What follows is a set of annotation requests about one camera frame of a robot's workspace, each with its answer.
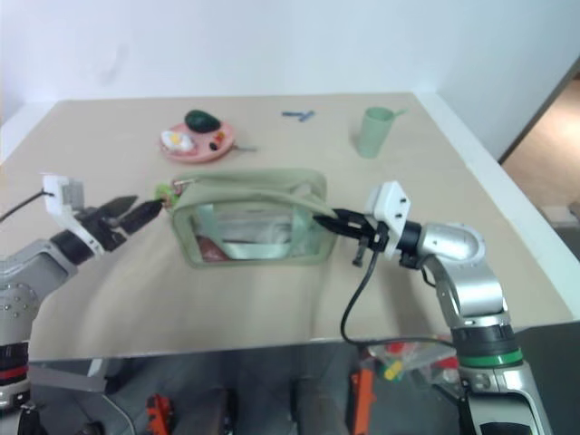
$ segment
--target green cup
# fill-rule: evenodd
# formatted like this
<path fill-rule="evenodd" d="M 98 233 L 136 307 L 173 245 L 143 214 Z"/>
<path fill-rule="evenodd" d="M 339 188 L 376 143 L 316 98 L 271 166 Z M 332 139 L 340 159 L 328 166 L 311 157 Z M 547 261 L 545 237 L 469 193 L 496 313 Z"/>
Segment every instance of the green cup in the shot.
<path fill-rule="evenodd" d="M 387 139 L 392 123 L 406 111 L 391 111 L 385 107 L 369 107 L 362 118 L 356 150 L 361 157 L 374 159 Z"/>

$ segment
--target orange bracket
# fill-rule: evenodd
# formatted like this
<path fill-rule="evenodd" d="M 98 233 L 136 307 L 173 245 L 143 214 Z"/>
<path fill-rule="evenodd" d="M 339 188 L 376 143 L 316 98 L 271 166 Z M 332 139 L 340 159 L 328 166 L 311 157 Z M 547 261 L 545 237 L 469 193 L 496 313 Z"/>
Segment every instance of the orange bracket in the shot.
<path fill-rule="evenodd" d="M 147 430 L 153 435 L 169 435 L 169 420 L 173 414 L 167 397 L 153 394 L 147 399 L 149 425 Z"/>
<path fill-rule="evenodd" d="M 353 435 L 369 435 L 371 425 L 371 405 L 376 401 L 372 394 L 374 373 L 369 369 L 361 369 L 351 376 L 355 395 Z"/>

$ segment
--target white wall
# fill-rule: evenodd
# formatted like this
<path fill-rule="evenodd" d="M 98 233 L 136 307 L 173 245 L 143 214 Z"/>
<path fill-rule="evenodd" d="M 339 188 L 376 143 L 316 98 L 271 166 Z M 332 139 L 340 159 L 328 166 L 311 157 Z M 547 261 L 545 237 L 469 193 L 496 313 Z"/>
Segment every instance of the white wall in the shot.
<path fill-rule="evenodd" d="M 432 89 L 456 19 L 448 1 L 3 2 L 25 101 Z"/>
<path fill-rule="evenodd" d="M 439 90 L 498 157 L 580 52 L 578 0 L 2 0 L 21 102 Z"/>
<path fill-rule="evenodd" d="M 498 159 L 580 56 L 580 1 L 472 3 L 439 93 Z"/>

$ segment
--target red ring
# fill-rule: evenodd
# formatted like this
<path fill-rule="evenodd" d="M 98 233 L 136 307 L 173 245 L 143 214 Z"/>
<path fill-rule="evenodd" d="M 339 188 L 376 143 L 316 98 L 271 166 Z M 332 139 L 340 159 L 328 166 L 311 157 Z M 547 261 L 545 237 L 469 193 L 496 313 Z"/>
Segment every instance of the red ring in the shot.
<path fill-rule="evenodd" d="M 23 376 L 28 372 L 28 366 L 23 365 L 21 367 L 16 367 L 15 369 L 0 371 L 0 380 L 5 381 L 6 379 L 17 378 L 18 376 Z"/>

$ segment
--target pink plate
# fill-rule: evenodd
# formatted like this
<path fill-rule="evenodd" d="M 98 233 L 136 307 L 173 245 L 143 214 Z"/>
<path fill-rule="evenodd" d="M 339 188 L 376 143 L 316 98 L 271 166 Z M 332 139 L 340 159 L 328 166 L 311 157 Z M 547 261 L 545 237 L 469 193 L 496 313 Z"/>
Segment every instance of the pink plate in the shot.
<path fill-rule="evenodd" d="M 191 131 L 184 123 L 171 127 L 169 130 L 187 134 L 195 144 L 193 150 L 190 151 L 170 151 L 165 145 L 163 145 L 161 139 L 159 139 L 159 147 L 161 148 L 161 151 L 163 151 L 163 154 L 165 154 L 168 159 L 172 160 L 183 161 L 186 163 L 202 163 L 204 161 L 219 159 L 234 146 L 234 129 L 225 122 L 221 123 L 219 130 L 210 133 L 196 133 L 195 131 Z M 220 133 L 224 135 L 221 142 L 219 142 L 218 139 Z M 217 144 L 217 150 L 213 151 L 209 147 L 211 142 Z"/>

